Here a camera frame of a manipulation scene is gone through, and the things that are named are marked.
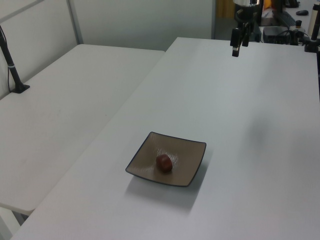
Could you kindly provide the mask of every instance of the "brown plate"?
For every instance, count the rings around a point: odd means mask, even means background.
[[[150,132],[125,171],[159,184],[187,187],[198,171],[206,146],[205,142]],[[162,154],[167,154],[172,161],[172,170],[168,173],[156,166],[156,157]]]

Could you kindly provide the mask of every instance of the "black cable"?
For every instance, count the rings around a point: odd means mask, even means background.
[[[9,67],[8,67],[8,89],[9,89],[9,93],[11,93],[10,84],[9,84]]]
[[[5,32],[2,30],[1,25],[0,25],[0,32],[1,32],[2,36],[4,37],[4,41],[7,42],[7,38],[6,38]]]
[[[5,35],[5,32],[3,31],[1,25],[0,25],[0,32],[4,38],[4,41],[5,43],[7,43],[7,38],[6,38],[6,35]],[[8,67],[8,78],[7,78],[7,82],[8,82],[8,90],[9,90],[9,93],[11,93],[11,90],[10,90],[10,84],[9,84],[9,67]]]

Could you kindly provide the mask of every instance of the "black stand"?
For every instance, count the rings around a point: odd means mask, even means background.
[[[11,75],[13,77],[13,80],[15,82],[15,89],[12,90],[12,92],[16,93],[16,94],[21,94],[25,90],[30,88],[30,86],[24,85],[20,80],[20,77],[18,75],[18,72],[17,72],[17,69],[15,67],[14,61],[12,60],[11,54],[10,54],[9,49],[8,49],[8,44],[7,44],[7,40],[6,40],[5,34],[4,34],[1,26],[0,26],[0,47],[1,47],[1,50],[3,52],[4,58],[6,60],[6,63],[8,64],[8,68],[10,69],[10,72],[11,72]]]
[[[311,39],[305,39],[304,51],[307,53],[317,53],[320,39],[318,39],[320,28],[320,10],[317,11]]]

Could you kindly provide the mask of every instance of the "white wall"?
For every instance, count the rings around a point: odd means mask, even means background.
[[[211,39],[216,0],[70,0],[83,43],[166,51],[177,37]]]
[[[22,82],[77,45],[67,0],[44,0],[1,27]],[[7,93],[7,63],[0,51],[0,99]]]

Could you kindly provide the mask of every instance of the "white table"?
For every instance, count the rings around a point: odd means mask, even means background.
[[[163,54],[79,45],[3,98],[0,207],[29,215]]]
[[[178,38],[13,240],[319,239],[316,55],[229,44]],[[150,131],[207,143],[189,187],[125,172]]]

